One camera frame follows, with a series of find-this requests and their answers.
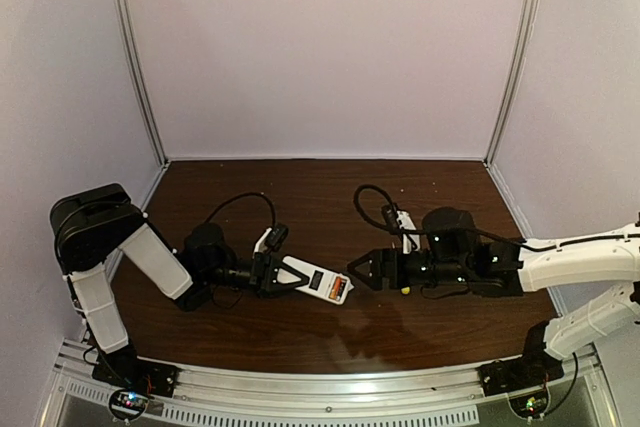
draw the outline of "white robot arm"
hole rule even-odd
[[[545,352],[562,360],[580,347],[640,318],[640,227],[629,224],[597,235],[531,239],[522,249],[518,277],[524,292],[558,285],[619,281],[545,329]]]
[[[372,187],[361,186],[354,195],[363,219],[392,235],[425,235],[429,244],[410,253],[377,249],[351,262],[349,273],[374,290],[388,279],[392,289],[458,285],[465,289],[456,294],[506,297],[558,285],[617,282],[576,311],[533,326],[521,357],[481,366],[487,395],[561,377],[563,359],[640,318],[640,222],[595,235],[517,241],[477,229],[469,212],[443,207],[425,216],[421,230],[402,229],[386,217],[386,224],[375,221],[361,208],[359,195],[367,188],[395,205],[386,192]],[[483,237],[492,242],[482,242]]]

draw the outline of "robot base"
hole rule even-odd
[[[138,359],[137,362],[139,363],[138,365],[142,375],[133,386],[128,385],[121,377],[117,377],[101,360],[98,360],[98,365],[93,369],[91,377],[100,382],[131,389],[144,395],[148,392],[148,394],[152,396],[173,396],[173,389],[175,388],[176,378],[178,376],[178,368],[176,366],[140,359]],[[148,391],[149,383],[152,386],[150,391]]]

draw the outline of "black robot arm segment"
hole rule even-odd
[[[466,285],[485,297],[522,295],[520,249],[511,242],[483,243],[474,230],[469,212],[436,209],[422,221],[429,249],[408,254],[395,248],[376,249],[347,268],[374,290],[381,290],[383,279],[388,279],[390,289]]]

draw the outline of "white tag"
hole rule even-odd
[[[413,220],[411,220],[411,216],[409,215],[409,212],[405,212],[404,210],[398,211],[398,225],[400,226],[401,229],[416,230],[416,226],[414,225]],[[413,242],[415,242],[415,245],[416,245],[415,249],[413,248],[413,244],[411,243],[410,239],[413,240]],[[420,236],[417,234],[403,235],[402,236],[402,253],[410,254],[414,250],[420,250]]]
[[[282,262],[309,277],[309,283],[307,285],[296,289],[305,294],[326,300],[332,304],[342,305],[349,291],[353,289],[351,279],[346,275],[318,267],[317,265],[296,259],[295,257],[287,256],[282,259]],[[281,284],[288,284],[299,280],[296,275],[282,269],[278,271],[277,279]]]

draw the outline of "black cable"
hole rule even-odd
[[[215,305],[216,307],[220,308],[220,309],[224,309],[224,310],[231,310],[233,309],[236,305],[238,305],[238,302],[240,302],[240,300],[242,300],[242,296],[244,295],[244,291],[240,290],[240,289],[234,289],[233,287],[231,287],[230,289],[234,292],[240,292],[240,294],[238,295],[238,297],[236,298],[236,300],[234,300],[231,304],[229,305],[221,305],[218,302],[216,302],[216,291],[218,290],[218,287],[220,287],[219,285],[214,286],[211,289],[211,303],[213,305]]]
[[[573,391],[573,388],[576,385],[576,381],[578,380],[578,370],[580,369],[580,366],[578,364],[578,356],[576,355],[575,352],[573,353],[573,362],[575,363],[575,371],[573,372],[573,380],[571,380],[571,385],[569,386],[569,390],[567,390],[567,393],[564,394],[564,397],[560,399],[560,402],[558,402],[556,405],[554,405],[544,413],[545,417],[547,417],[550,414],[553,414],[556,410],[558,410],[562,406],[562,404],[564,404],[565,401],[569,398],[569,395]]]
[[[375,220],[373,220],[362,208],[362,206],[360,205],[360,194],[365,191],[365,190],[373,190],[374,192],[377,192],[378,194],[380,194],[384,200],[387,201],[387,205],[389,206],[389,208],[391,209],[391,211],[393,212],[393,216],[394,218],[398,217],[398,209],[396,208],[396,204],[393,201],[393,199],[391,198],[391,195],[389,195],[389,193],[382,189],[381,187],[378,187],[377,185],[374,184],[363,184],[360,187],[358,187],[356,189],[356,192],[354,193],[354,198],[353,198],[353,203],[356,206],[356,210],[358,211],[358,213],[360,214],[360,217],[362,217],[365,222],[367,223],[371,223],[373,222],[374,227],[377,228],[382,228],[382,230],[385,230],[389,233],[391,233],[392,235],[397,235],[398,238],[400,239],[400,241],[402,242],[403,236],[404,234],[401,232],[398,233],[392,233],[389,229],[391,229],[391,227],[389,227],[387,224],[381,224],[379,222],[376,222]],[[402,232],[410,232],[409,230],[406,229],[398,229],[398,230],[402,230]],[[409,235],[407,235],[407,239],[409,239],[409,243],[411,243],[411,250],[418,250],[418,244],[416,244],[415,240],[413,240]]]
[[[88,354],[89,352],[93,351],[93,350],[96,350],[96,346],[95,346],[95,345],[92,345],[91,347],[89,347],[87,350],[85,350],[85,351],[82,353],[82,360],[84,360],[87,364],[89,364],[89,365],[91,365],[91,366],[93,366],[93,367],[97,367],[97,366],[98,366],[98,365],[100,365],[100,364],[98,364],[98,363],[96,363],[96,362],[90,362],[90,361],[88,361],[88,360],[87,360],[87,354]]]
[[[467,284],[467,287],[464,290],[455,290],[453,292],[448,292],[446,294],[438,295],[436,297],[431,297],[429,295],[424,295],[424,291],[426,289],[427,289],[426,286],[424,286],[424,285],[420,286],[420,296],[423,299],[427,299],[427,300],[446,299],[447,297],[456,297],[458,295],[467,295],[469,292],[471,292],[471,288],[469,287],[469,284]]]
[[[218,212],[220,212],[222,209],[224,209],[227,205],[232,204],[232,203],[236,202],[237,200],[244,199],[245,197],[259,197],[260,199],[264,200],[267,203],[267,205],[269,206],[269,211],[271,212],[271,227],[275,227],[275,225],[276,225],[276,208],[273,205],[273,202],[271,201],[271,199],[269,197],[267,197],[265,194],[261,193],[261,192],[245,192],[244,194],[236,195],[235,197],[231,197],[229,200],[225,200],[220,205],[218,205],[218,207],[216,207],[213,210],[213,212],[211,212],[209,214],[209,216],[204,221],[204,223],[206,224],[206,223],[211,222],[211,220],[213,220],[213,218],[216,216],[216,214],[218,214]]]
[[[420,230],[420,229],[394,229],[392,227],[389,227],[386,224],[382,224],[376,220],[374,220],[373,218],[371,218],[371,216],[369,216],[369,214],[367,214],[365,212],[365,210],[362,208],[362,205],[360,204],[360,195],[362,194],[363,191],[365,190],[373,190],[375,192],[378,192],[380,195],[382,195],[385,200],[390,204],[393,205],[393,199],[391,198],[391,196],[384,191],[383,189],[381,189],[380,187],[378,187],[377,185],[373,185],[373,184],[363,184],[360,185],[355,192],[353,193],[353,205],[356,208],[356,211],[358,212],[358,214],[360,215],[360,217],[362,218],[362,220],[364,220],[367,224],[371,225],[372,227],[375,227],[376,229],[380,229],[383,230],[385,232],[388,232],[391,235],[405,235],[405,234],[414,234],[414,235],[428,235],[430,234],[430,232],[426,231],[426,230]],[[452,228],[452,229],[443,229],[443,232],[455,232],[455,231],[465,231],[465,232],[471,232],[477,235],[480,235],[482,237],[486,237],[487,239],[491,239],[494,240],[496,242],[503,242],[506,244],[510,244],[516,247],[520,247],[523,248],[525,250],[528,250],[530,252],[547,252],[550,250],[556,250],[558,248],[562,248],[568,245],[576,245],[576,244],[582,244],[582,243],[586,243],[586,242],[595,242],[598,240],[622,240],[625,238],[624,235],[596,235],[593,237],[583,237],[580,239],[572,239],[572,240],[567,240],[565,242],[561,242],[558,245],[550,245],[548,247],[531,247],[525,243],[522,242],[517,242],[515,240],[512,239],[507,239],[506,237],[502,237],[500,235],[496,235],[494,233],[491,232],[487,232],[484,230],[480,230],[480,229],[476,229],[476,228],[470,228],[470,227],[456,227],[456,228]],[[630,234],[627,235],[626,238],[640,238],[640,234]]]

